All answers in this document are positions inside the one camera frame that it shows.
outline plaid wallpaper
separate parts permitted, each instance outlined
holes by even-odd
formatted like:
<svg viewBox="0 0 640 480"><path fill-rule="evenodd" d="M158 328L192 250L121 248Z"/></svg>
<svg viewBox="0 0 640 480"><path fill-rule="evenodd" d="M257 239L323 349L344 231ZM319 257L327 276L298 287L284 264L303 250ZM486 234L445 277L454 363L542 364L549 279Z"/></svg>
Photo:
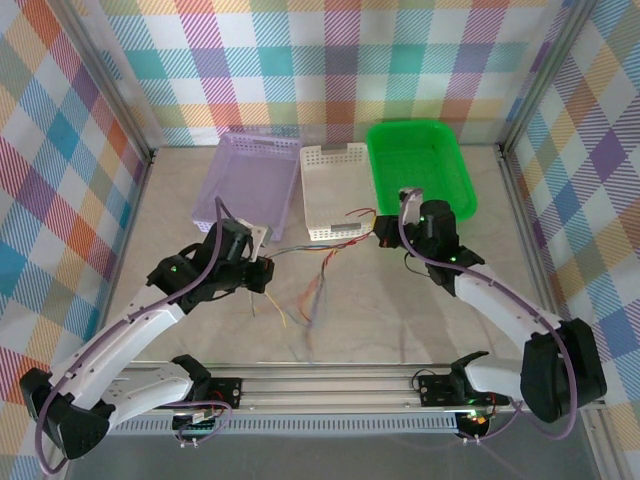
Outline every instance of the plaid wallpaper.
<svg viewBox="0 0 640 480"><path fill-rule="evenodd" d="M495 143L572 0L74 0L155 145L360 140L440 118Z"/></svg>
<svg viewBox="0 0 640 480"><path fill-rule="evenodd" d="M640 0L598 3L516 153L555 292L593 325L640 478Z"/></svg>
<svg viewBox="0 0 640 480"><path fill-rule="evenodd" d="M45 0L0 12L0 479L26 480L17 381L93 333L143 163Z"/></svg>

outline purple plastic basket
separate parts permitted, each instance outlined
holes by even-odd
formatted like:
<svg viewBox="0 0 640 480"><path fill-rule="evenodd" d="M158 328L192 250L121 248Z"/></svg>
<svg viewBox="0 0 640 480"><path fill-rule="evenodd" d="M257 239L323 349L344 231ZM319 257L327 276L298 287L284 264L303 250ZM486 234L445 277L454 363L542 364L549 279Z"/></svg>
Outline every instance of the purple plastic basket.
<svg viewBox="0 0 640 480"><path fill-rule="evenodd" d="M300 169L302 142L295 138L225 133L191 218L203 232L217 221L214 199L222 198L236 218L268 225L282 238L289 201Z"/></svg>

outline plaid wall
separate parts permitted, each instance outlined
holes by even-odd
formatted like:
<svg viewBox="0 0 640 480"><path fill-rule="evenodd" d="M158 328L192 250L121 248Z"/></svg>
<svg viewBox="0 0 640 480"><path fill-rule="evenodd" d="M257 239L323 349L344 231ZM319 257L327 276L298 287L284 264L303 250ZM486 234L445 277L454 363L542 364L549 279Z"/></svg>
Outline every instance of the plaid wall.
<svg viewBox="0 0 640 480"><path fill-rule="evenodd" d="M143 163L45 1L0 12L0 479L31 479L18 379L93 333Z"/></svg>
<svg viewBox="0 0 640 480"><path fill-rule="evenodd" d="M640 478L640 0L598 3L516 154L555 293L593 324Z"/></svg>
<svg viewBox="0 0 640 480"><path fill-rule="evenodd" d="M463 143L495 143L570 3L74 2L149 140L171 146L256 126L342 143L382 119L424 117Z"/></svg>

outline green plastic tray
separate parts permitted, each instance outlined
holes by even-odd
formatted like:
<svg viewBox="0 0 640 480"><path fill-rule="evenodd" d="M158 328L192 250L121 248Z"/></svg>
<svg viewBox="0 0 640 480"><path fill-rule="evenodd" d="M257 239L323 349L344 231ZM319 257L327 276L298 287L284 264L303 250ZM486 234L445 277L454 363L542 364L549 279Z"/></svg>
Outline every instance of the green plastic tray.
<svg viewBox="0 0 640 480"><path fill-rule="evenodd" d="M402 188L422 188L424 200L446 200L467 220L478 200L453 130L435 120L380 123L367 132L381 215L398 215Z"/></svg>

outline marble surface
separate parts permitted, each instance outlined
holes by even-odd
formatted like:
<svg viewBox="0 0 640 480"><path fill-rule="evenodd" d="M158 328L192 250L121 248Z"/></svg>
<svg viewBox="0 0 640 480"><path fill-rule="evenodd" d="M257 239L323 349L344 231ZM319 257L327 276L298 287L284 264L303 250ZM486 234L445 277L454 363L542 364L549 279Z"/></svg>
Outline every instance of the marble surface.
<svg viewBox="0 0 640 480"><path fill-rule="evenodd" d="M127 305L162 258L204 238L190 216L214 151L214 147L159 151L111 314ZM500 278L535 299L494 150L463 147L462 153L476 189L478 211L459 225L461 242L482 256ZM283 239L266 252L309 243L298 181ZM232 364L449 363L476 350L517 358L515 345L488 319L429 279L407 271L403 255L400 249L378 248L374 238L341 251L327 267L326 301L311 329L291 317L284 327L264 295L254 295L253 317L249 293L239 290L198 306L153 341L138 360L168 360L189 353L201 362ZM295 299L318 273L323 258L319 253L293 252L275 259L275 276L267 291L301 324ZM414 259L409 262L417 270L423 268Z"/></svg>

